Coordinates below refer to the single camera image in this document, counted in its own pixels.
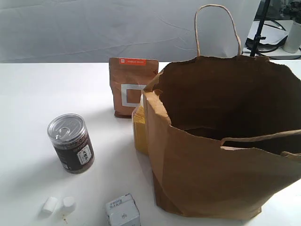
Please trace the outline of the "clear jar with metal lid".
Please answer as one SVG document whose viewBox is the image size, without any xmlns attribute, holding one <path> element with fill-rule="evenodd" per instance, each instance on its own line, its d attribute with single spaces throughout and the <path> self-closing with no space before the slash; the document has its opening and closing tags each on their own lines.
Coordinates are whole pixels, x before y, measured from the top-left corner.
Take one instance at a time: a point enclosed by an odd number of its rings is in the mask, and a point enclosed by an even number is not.
<svg viewBox="0 0 301 226">
<path fill-rule="evenodd" d="M 84 119 L 69 113 L 53 119 L 47 128 L 48 137 L 66 171 L 80 174 L 94 163 L 94 150 Z"/>
</svg>

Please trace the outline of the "white marshmallow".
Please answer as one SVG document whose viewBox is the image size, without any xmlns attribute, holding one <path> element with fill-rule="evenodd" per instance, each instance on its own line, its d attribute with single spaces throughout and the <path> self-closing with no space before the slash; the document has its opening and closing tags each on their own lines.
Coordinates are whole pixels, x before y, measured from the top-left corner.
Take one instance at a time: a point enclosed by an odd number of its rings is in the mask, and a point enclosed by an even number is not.
<svg viewBox="0 0 301 226">
<path fill-rule="evenodd" d="M 57 202 L 58 202 L 57 198 L 52 196 L 48 197 L 48 199 L 46 200 L 46 202 L 42 207 L 42 212 L 46 214 L 52 214 L 56 208 Z"/>
<path fill-rule="evenodd" d="M 63 198 L 63 212 L 71 213 L 76 209 L 76 201 L 74 197 L 68 196 Z"/>
</svg>

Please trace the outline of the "right white marshmallow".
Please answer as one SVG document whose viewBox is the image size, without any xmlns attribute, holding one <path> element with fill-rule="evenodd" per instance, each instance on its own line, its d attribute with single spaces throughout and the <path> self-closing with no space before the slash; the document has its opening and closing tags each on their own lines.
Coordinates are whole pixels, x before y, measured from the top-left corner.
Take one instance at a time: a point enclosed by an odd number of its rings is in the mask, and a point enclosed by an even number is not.
<svg viewBox="0 0 301 226">
<path fill-rule="evenodd" d="M 76 209 L 76 201 L 74 197 L 68 196 L 63 198 L 63 212 L 71 213 Z"/>
</svg>

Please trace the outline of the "yellow grain plastic container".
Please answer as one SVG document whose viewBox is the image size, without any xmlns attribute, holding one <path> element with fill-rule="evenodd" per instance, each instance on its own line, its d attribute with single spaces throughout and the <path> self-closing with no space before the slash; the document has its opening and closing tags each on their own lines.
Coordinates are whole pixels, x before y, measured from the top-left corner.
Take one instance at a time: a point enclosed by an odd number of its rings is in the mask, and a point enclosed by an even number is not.
<svg viewBox="0 0 301 226">
<path fill-rule="evenodd" d="M 146 124 L 145 114 L 143 107 L 143 95 L 141 95 L 140 103 L 132 112 L 132 123 L 133 123 L 133 134 L 134 134 L 134 145 L 137 151 L 148 154 L 148 145 L 146 139 Z"/>
</svg>

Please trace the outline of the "brown coffee pouch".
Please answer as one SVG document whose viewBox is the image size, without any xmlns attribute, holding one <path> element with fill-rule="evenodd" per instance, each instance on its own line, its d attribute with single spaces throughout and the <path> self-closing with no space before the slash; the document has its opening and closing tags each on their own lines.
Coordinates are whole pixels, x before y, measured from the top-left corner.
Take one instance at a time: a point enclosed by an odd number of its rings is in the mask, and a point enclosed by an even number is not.
<svg viewBox="0 0 301 226">
<path fill-rule="evenodd" d="M 142 90 L 158 74 L 158 60 L 111 57 L 109 73 L 115 116 L 130 118 Z"/>
</svg>

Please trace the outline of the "left white marshmallow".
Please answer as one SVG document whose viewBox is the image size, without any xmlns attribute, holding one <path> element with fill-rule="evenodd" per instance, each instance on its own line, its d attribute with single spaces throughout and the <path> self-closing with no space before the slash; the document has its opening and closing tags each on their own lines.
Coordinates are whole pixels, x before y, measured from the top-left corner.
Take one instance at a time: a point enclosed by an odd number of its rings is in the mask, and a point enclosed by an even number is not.
<svg viewBox="0 0 301 226">
<path fill-rule="evenodd" d="M 46 202 L 42 207 L 42 212 L 46 214 L 52 214 L 56 208 L 57 202 L 58 202 L 57 198 L 52 196 L 48 197 L 48 199 L 46 200 Z"/>
</svg>

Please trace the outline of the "grey carton box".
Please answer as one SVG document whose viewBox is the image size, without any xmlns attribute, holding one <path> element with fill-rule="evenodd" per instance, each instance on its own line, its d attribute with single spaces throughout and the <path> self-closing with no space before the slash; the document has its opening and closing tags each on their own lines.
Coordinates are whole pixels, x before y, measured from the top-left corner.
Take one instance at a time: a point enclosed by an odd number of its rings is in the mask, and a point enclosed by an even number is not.
<svg viewBox="0 0 301 226">
<path fill-rule="evenodd" d="M 105 205 L 110 226 L 140 226 L 140 212 L 130 193 L 112 200 Z"/>
</svg>

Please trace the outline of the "white cylindrical bottle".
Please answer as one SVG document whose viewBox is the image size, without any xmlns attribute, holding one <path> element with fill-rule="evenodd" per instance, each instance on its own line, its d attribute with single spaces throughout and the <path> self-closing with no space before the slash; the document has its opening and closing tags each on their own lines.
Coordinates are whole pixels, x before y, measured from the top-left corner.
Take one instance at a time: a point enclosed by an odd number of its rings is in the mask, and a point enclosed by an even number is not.
<svg viewBox="0 0 301 226">
<path fill-rule="evenodd" d="M 301 24 L 294 21 L 289 31 L 283 50 L 288 53 L 296 53 L 301 45 Z"/>
</svg>

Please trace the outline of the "white paper sheet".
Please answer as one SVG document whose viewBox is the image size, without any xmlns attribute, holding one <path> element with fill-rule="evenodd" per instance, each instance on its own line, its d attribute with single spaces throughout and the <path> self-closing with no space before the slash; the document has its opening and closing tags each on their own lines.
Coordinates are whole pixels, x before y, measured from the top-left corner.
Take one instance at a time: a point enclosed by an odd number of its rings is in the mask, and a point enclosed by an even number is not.
<svg viewBox="0 0 301 226">
<path fill-rule="evenodd" d="M 257 33 L 259 26 L 258 21 L 254 21 L 250 28 L 249 34 L 247 36 L 247 40 L 253 40 L 255 34 Z M 261 36 L 266 37 L 263 40 L 260 40 L 260 44 L 262 45 L 277 45 L 279 42 L 284 40 L 288 36 L 288 32 L 284 31 L 280 28 L 280 26 L 276 25 L 263 25 Z"/>
</svg>

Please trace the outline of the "black tripod stand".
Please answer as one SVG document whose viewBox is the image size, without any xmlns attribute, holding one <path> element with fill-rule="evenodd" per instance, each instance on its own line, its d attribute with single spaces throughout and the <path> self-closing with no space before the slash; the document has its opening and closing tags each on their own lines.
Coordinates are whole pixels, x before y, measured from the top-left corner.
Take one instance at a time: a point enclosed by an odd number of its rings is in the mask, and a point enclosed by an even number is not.
<svg viewBox="0 0 301 226">
<path fill-rule="evenodd" d="M 256 16 L 255 16 L 255 18 L 259 19 L 257 31 L 254 34 L 253 39 L 247 38 L 247 40 L 246 40 L 245 46 L 248 50 L 251 51 L 250 55 L 249 55 L 251 57 L 255 56 L 257 49 L 258 49 L 258 44 L 260 43 L 260 40 L 266 39 L 266 37 L 261 35 L 261 32 L 263 29 L 265 18 L 267 16 L 270 2 L 271 2 L 271 0 L 264 0 L 263 3 L 260 3 L 259 8 L 256 13 Z"/>
</svg>

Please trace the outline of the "brown paper bag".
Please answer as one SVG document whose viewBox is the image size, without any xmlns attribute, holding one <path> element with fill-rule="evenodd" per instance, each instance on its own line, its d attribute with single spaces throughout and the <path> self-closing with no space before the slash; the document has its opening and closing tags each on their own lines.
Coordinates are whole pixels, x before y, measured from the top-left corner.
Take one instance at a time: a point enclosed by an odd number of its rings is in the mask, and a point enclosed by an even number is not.
<svg viewBox="0 0 301 226">
<path fill-rule="evenodd" d="M 156 204 L 251 219 L 301 178 L 301 81 L 263 56 L 169 63 L 144 88 Z"/>
</svg>

